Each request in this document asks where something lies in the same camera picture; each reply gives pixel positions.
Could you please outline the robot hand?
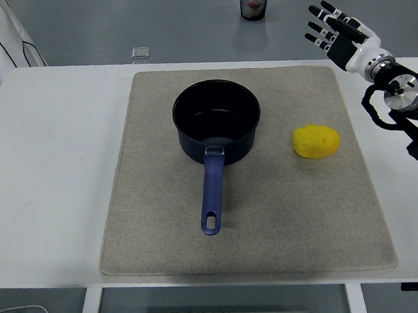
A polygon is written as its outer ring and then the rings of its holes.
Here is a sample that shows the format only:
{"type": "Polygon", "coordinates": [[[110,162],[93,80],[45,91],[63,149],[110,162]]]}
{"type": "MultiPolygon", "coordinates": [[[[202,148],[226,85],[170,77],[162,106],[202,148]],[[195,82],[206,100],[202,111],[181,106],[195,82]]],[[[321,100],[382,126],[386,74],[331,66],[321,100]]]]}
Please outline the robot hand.
{"type": "Polygon", "coordinates": [[[308,23],[313,33],[306,33],[306,39],[326,52],[340,69],[364,74],[378,60],[393,60],[392,54],[381,47],[378,35],[357,18],[327,1],[308,8],[318,22],[308,23]]]}

